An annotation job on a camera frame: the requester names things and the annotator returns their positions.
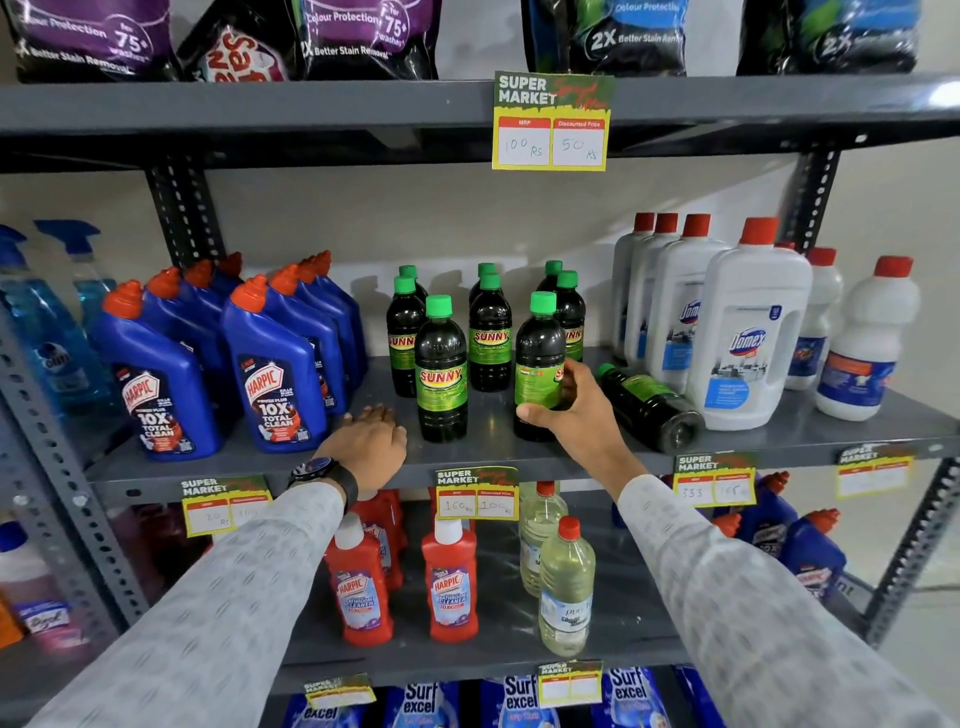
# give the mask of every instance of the purple detergent pouch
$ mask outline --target purple detergent pouch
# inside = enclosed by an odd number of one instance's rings
[[[176,81],[170,0],[0,0],[23,84]]]
[[[304,78],[424,81],[437,78],[441,0],[288,0]]]

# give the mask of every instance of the black detergent pouch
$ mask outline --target black detergent pouch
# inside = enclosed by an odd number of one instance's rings
[[[293,81],[297,36],[283,3],[214,0],[177,51],[193,81]]]
[[[24,84],[175,81],[169,0],[0,0]]]
[[[289,0],[305,78],[437,78],[441,0]]]

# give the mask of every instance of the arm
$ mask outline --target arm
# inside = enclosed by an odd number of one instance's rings
[[[728,539],[629,452],[610,403],[567,360],[566,412],[522,404],[617,503],[693,664],[730,726],[950,726],[779,562]]]

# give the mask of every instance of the white bottle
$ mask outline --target white bottle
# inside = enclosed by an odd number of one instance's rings
[[[654,280],[644,367],[677,394],[684,393],[701,311],[707,266],[733,243],[708,237],[710,216],[691,214],[684,236],[660,251]]]
[[[653,212],[638,212],[634,217],[634,231],[616,241],[613,246],[613,270],[611,273],[610,341],[613,355],[623,358],[623,338],[627,330],[627,298],[630,295],[630,268],[634,254],[641,250],[641,243],[654,232]]]
[[[829,311],[843,295],[843,277],[833,265],[836,257],[835,248],[813,248],[806,254],[813,266],[813,285],[787,372],[787,389],[809,389],[820,375],[830,336]]]
[[[910,279],[913,258],[882,255],[871,278],[843,304],[844,328],[830,342],[817,385],[817,409],[861,422],[873,417],[903,346],[903,327],[920,312],[920,289]]]
[[[667,243],[679,238],[676,212],[661,212],[657,215],[654,234],[640,243],[638,255],[630,264],[630,295],[627,298],[627,330],[623,338],[623,358],[630,366],[643,361],[647,348],[647,319],[654,295],[654,275],[657,273],[657,258]]]
[[[783,394],[813,273],[775,249],[775,217],[750,217],[740,244],[707,267],[686,398],[707,429],[766,425]]]

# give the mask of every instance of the wristwatch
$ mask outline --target wristwatch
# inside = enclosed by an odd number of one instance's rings
[[[344,513],[353,507],[353,504],[357,501],[357,479],[353,477],[353,473],[332,457],[315,457],[302,465],[297,465],[290,471],[287,488],[292,488],[301,483],[312,483],[314,480],[321,480],[322,478],[328,478],[344,489],[344,494],[347,496]]]

